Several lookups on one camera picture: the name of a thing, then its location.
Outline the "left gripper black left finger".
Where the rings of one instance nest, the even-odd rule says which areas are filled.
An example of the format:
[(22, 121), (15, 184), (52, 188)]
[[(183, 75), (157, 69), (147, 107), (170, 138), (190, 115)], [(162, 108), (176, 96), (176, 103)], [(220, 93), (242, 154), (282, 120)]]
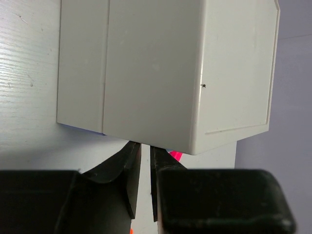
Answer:
[(128, 234), (136, 215), (141, 145), (128, 142), (98, 166), (0, 173), (3, 234)]

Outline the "white drawer organizer box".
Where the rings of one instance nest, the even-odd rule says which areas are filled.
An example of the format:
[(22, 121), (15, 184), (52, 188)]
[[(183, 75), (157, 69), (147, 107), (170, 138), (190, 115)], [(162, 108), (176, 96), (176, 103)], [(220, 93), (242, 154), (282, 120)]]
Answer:
[(197, 155), (268, 131), (276, 0), (63, 0), (57, 121)]

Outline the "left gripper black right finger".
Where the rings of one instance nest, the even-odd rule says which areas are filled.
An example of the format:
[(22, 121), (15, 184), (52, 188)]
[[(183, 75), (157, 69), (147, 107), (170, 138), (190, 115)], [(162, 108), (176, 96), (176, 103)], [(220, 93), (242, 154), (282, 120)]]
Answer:
[(259, 169), (188, 169), (150, 148), (154, 221), (160, 234), (293, 234), (276, 178)]

